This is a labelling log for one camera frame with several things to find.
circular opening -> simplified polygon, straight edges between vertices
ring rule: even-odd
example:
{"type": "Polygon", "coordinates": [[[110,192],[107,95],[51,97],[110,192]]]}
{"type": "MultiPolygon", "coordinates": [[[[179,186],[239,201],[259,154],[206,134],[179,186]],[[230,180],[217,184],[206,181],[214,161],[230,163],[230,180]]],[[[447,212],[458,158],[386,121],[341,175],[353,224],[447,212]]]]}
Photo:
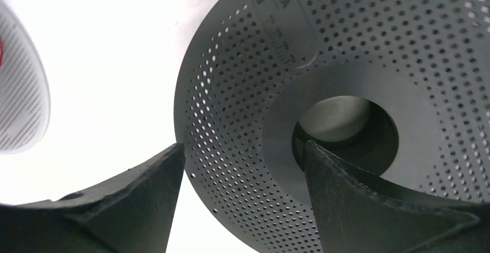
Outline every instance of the circular opening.
{"type": "Polygon", "coordinates": [[[303,169],[302,148],[313,140],[347,162],[378,176],[398,151],[398,132],[389,114],[360,97],[338,96],[306,110],[293,132],[292,148],[303,169]]]}

dark gray plastic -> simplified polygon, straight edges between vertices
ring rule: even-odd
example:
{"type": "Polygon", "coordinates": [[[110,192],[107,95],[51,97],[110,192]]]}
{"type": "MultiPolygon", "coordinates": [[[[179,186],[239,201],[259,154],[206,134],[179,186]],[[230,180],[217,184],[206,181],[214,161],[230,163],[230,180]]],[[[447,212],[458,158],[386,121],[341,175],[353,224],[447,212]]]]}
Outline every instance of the dark gray plastic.
{"type": "Polygon", "coordinates": [[[395,120],[387,180],[490,201],[488,0],[298,0],[301,11],[280,12],[278,28],[300,63],[274,46],[256,1],[216,4],[175,96],[187,174],[234,235],[259,252],[329,252],[291,138],[301,112],[330,96],[370,99],[395,120]]]}

perforated disc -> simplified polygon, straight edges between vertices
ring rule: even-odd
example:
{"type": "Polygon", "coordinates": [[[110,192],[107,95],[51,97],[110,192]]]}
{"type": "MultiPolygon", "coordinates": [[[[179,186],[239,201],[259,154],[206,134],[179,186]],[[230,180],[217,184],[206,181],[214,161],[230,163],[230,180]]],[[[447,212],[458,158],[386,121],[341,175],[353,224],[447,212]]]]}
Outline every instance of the perforated disc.
{"type": "Polygon", "coordinates": [[[490,201],[489,10],[489,0],[220,0],[175,97],[197,193],[259,252],[329,252],[291,138],[310,106],[358,96],[398,130],[383,178],[490,201]]]}
{"type": "Polygon", "coordinates": [[[50,112],[43,66],[28,34],[0,0],[0,154],[25,151],[44,135],[50,112]]]}

textured black plastic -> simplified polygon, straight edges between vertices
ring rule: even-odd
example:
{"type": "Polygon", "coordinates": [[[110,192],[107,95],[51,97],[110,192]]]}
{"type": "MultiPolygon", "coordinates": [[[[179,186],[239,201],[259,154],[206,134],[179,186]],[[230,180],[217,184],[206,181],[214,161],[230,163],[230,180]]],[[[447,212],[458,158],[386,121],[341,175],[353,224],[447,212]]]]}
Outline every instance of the textured black plastic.
{"type": "Polygon", "coordinates": [[[259,252],[329,252],[291,137],[333,96],[369,99],[395,122],[398,153],[382,178],[490,201],[489,0],[260,1],[216,4],[175,96],[187,174],[234,235],[259,252]]]}
{"type": "Polygon", "coordinates": [[[490,204],[438,198],[401,187],[314,142],[305,145],[302,158],[320,239],[330,252],[490,250],[490,204]]]}
{"type": "Polygon", "coordinates": [[[0,252],[165,252],[184,163],[178,144],[59,201],[0,206],[0,252]]]}

